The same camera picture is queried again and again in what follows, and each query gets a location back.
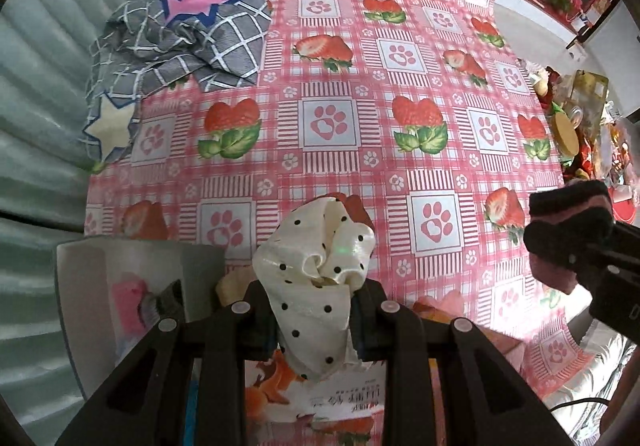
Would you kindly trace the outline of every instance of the gray plaid blanket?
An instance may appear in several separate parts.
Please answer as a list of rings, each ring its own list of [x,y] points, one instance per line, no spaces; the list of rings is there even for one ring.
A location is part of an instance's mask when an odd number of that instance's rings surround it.
[[[266,0],[129,1],[107,20],[91,48],[87,87],[89,126],[100,116],[104,93],[119,108],[136,110],[130,138],[140,124],[140,101],[193,74],[204,92],[255,84],[271,17]],[[100,141],[84,133],[89,157],[113,163],[129,151],[102,155]]]

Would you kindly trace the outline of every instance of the light green curtain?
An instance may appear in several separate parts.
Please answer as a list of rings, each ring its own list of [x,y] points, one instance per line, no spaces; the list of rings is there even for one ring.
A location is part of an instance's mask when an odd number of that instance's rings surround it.
[[[38,446],[82,405],[53,250],[82,236],[89,45],[126,0],[7,0],[0,12],[0,394]]]

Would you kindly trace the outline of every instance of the white cabinet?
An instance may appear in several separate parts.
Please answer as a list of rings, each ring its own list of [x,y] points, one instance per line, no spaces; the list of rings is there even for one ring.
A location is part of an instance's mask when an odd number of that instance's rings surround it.
[[[640,30],[622,1],[585,42],[615,93],[623,116],[640,109]]]

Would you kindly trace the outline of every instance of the polka dot scarf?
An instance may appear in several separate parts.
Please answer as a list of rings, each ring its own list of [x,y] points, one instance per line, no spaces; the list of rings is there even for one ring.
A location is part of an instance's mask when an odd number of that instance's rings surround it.
[[[289,366],[319,381],[357,362],[351,346],[351,295],[367,277],[376,238],[345,205],[321,197],[294,210],[254,254],[255,274],[278,321]]]

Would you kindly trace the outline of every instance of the pink checkered tablecloth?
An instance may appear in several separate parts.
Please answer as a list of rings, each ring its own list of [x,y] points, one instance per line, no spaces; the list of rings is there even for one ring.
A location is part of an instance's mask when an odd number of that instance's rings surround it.
[[[562,175],[494,0],[270,1],[257,86],[143,100],[130,156],[92,177],[86,233],[159,224],[155,238],[226,246],[234,268],[305,201],[359,195],[388,296],[460,290],[473,321],[527,339],[527,381],[553,391],[585,357],[520,234],[529,194]]]

